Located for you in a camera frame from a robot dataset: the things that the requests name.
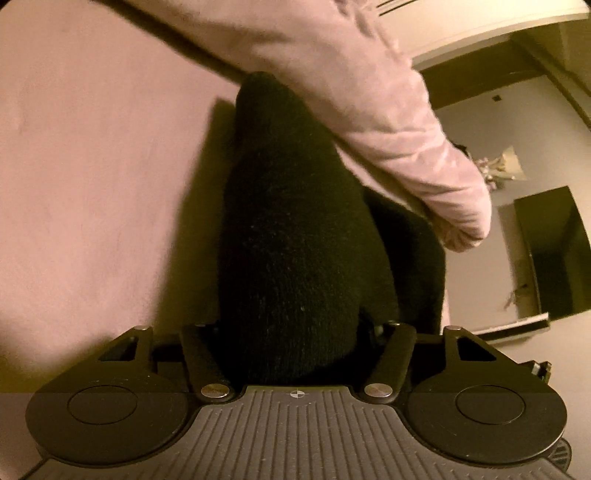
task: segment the black fabric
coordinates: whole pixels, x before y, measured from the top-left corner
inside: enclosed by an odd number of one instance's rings
[[[394,273],[400,319],[418,333],[438,334],[445,295],[446,254],[429,223],[370,189],[365,199]]]
[[[271,75],[239,91],[236,160],[218,261],[218,361],[233,383],[355,385],[379,355],[375,325],[439,329],[444,256],[429,225],[364,191]]]

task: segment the pink sleeve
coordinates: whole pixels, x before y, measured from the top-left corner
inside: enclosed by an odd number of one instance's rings
[[[362,0],[128,2],[246,72],[274,74],[427,205],[447,248],[487,237],[491,198],[478,168],[447,140],[421,74]]]

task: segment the television screen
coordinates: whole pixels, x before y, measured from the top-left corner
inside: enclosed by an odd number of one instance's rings
[[[591,247],[568,187],[514,202],[532,263],[539,313],[550,320],[591,309]]]

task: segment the ribbed rubber pad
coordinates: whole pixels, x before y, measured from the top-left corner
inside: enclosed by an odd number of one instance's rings
[[[548,460],[560,468],[563,472],[569,469],[570,461],[573,459],[573,449],[565,439],[560,439],[552,455]]]
[[[203,407],[167,450],[133,465],[85,469],[48,460],[32,480],[562,480],[545,459],[485,469],[442,458],[419,443],[388,406],[346,387],[249,387],[227,405]]]

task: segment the wrinkled fabric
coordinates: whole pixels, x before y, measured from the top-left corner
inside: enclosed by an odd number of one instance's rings
[[[0,11],[2,480],[40,460],[31,392],[134,325],[217,317],[241,75],[127,13],[94,0]],[[364,183],[421,207],[339,151]]]
[[[446,138],[421,74],[367,1],[128,2],[246,72],[274,74],[350,148],[400,182],[406,192],[396,199],[424,202],[448,249],[462,252],[487,237],[492,206],[482,176]]]

